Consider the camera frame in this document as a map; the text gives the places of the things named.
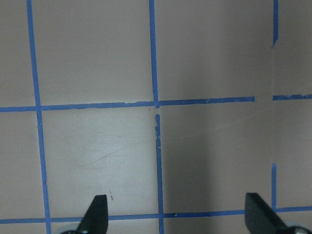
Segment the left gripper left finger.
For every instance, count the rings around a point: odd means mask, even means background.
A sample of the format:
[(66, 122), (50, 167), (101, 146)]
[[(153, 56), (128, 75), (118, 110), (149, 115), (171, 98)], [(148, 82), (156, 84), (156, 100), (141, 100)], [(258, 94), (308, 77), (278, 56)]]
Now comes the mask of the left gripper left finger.
[(96, 195), (77, 227), (79, 234), (106, 234), (108, 230), (108, 204), (106, 195)]

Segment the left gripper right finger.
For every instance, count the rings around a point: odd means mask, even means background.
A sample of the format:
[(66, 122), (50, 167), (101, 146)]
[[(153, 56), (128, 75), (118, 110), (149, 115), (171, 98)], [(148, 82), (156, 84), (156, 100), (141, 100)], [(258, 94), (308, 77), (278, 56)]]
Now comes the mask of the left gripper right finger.
[(288, 233), (288, 226), (257, 193), (245, 195), (245, 225), (250, 234)]

